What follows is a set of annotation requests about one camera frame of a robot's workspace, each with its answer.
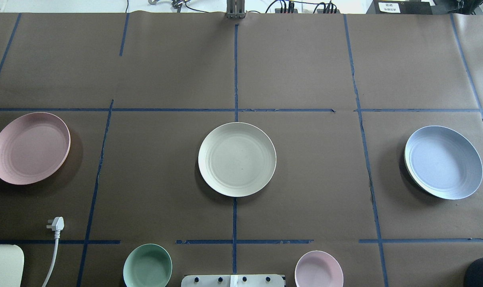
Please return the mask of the green bowl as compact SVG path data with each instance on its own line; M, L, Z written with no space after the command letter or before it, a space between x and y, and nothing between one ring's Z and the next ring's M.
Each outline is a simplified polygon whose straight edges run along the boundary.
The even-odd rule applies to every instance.
M157 244L136 247L123 267L127 287L166 287L172 276L173 264L168 251Z

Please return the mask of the blue plate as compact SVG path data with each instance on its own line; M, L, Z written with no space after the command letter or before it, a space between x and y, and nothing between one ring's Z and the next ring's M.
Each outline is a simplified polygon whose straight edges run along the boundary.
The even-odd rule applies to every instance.
M460 200L482 184L483 164L473 144L444 126L425 126L406 141L407 172L424 191L441 199Z

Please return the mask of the aluminium frame post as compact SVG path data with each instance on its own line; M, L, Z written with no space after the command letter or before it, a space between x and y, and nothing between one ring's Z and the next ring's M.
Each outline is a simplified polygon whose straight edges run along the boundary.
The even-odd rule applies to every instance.
M227 0L226 18L243 19L246 16L245 0Z

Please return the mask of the pink bowl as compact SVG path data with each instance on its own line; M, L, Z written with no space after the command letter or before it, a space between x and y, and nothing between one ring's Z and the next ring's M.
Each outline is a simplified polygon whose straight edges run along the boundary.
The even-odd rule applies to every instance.
M344 275L338 261L327 252L314 250L305 253L297 262L297 287L343 287Z

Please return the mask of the dark blue saucepan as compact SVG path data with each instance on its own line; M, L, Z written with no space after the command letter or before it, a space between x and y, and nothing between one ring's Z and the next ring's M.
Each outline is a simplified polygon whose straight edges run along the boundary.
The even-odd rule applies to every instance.
M483 287L483 258L475 260L464 273L464 287Z

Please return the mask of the cream plate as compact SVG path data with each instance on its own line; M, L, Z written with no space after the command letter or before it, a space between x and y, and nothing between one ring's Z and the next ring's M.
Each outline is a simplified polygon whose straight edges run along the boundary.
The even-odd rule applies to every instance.
M229 122L213 129L201 143L197 159L205 183L229 197L261 191L277 165L272 140L246 122Z

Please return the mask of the black box with label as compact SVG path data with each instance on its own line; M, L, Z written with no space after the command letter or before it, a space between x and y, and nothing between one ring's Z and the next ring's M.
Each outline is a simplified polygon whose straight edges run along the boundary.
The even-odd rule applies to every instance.
M366 14L432 15L429 2L418 0L373 0Z

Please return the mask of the pink plate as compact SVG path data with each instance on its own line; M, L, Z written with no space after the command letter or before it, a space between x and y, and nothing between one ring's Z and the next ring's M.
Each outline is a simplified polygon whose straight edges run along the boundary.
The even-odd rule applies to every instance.
M70 147L70 130L58 116L21 116L0 132L0 179L15 185L40 182L63 165Z

